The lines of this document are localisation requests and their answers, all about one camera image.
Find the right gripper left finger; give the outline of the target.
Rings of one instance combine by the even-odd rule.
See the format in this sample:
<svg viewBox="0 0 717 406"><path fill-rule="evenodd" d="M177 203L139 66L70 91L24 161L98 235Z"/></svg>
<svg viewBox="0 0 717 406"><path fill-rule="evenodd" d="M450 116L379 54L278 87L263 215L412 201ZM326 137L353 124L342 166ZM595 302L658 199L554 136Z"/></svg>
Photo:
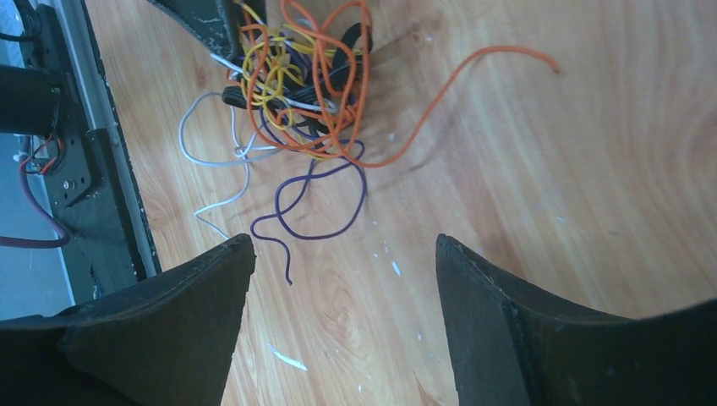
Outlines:
<svg viewBox="0 0 717 406"><path fill-rule="evenodd" d="M254 270L239 234L100 299L3 321L2 404L220 404Z"/></svg>

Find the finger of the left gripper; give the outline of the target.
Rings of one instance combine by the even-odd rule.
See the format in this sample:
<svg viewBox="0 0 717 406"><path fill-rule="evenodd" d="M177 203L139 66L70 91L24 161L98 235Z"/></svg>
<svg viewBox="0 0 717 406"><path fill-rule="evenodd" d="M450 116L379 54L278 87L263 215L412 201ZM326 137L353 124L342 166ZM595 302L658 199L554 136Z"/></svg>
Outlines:
<svg viewBox="0 0 717 406"><path fill-rule="evenodd" d="M240 28L256 23L249 6L266 22L265 1L231 0L150 0L154 5L206 47L211 53L234 61L244 57Z"/></svg>

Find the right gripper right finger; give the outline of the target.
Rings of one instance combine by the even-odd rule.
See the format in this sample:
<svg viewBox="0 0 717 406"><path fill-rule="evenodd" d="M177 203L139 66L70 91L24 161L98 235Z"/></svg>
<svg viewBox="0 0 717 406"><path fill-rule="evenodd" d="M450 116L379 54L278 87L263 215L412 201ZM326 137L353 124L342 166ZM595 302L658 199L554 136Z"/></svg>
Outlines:
<svg viewBox="0 0 717 406"><path fill-rule="evenodd" d="M715 404L714 300L629 319L552 294L451 236L435 249L460 404Z"/></svg>

